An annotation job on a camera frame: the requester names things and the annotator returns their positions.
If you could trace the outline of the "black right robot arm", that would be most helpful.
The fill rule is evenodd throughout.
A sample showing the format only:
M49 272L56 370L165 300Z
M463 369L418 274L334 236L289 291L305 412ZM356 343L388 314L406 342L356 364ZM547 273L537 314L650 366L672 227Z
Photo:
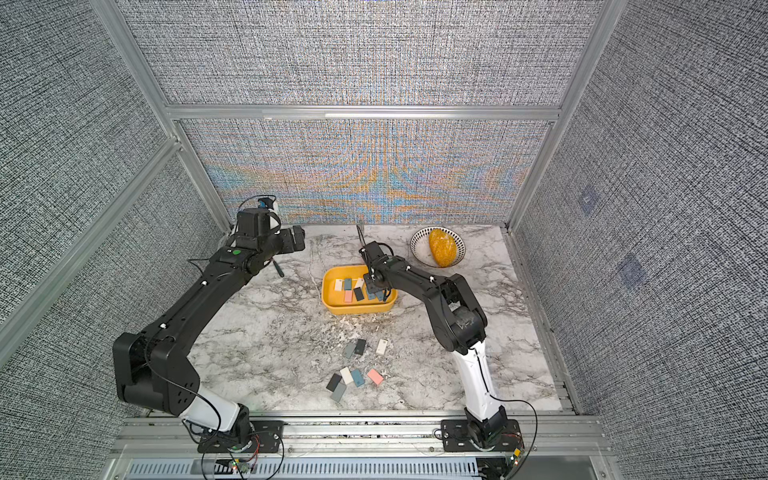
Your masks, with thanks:
M399 256L382 255L368 260L366 266L375 289L402 291L423 303L435 338L459 370L468 437L482 450L495 447L508 426L508 416L489 378L488 319L466 279L458 274L433 275Z

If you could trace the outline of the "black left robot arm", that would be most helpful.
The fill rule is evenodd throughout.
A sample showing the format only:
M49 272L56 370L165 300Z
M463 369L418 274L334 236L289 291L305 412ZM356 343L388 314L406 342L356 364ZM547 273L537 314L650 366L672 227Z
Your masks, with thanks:
M155 322L115 340L118 398L248 440L248 408L203 387L188 355L221 307L275 256L304 249L305 231L293 226L258 238L240 236L217 250L200 277Z

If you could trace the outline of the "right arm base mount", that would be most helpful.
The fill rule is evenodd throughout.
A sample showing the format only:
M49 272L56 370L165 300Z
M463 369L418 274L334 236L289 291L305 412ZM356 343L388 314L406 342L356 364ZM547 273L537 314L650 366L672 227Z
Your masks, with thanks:
M526 445L516 420L490 424L444 419L436 432L445 452L505 452L519 456Z

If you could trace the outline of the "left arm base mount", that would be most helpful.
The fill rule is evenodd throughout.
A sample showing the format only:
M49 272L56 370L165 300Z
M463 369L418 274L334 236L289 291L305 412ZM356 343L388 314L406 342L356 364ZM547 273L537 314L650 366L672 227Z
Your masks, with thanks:
M278 453L285 423L280 420L251 421L250 426L235 426L230 431L203 433L198 453Z

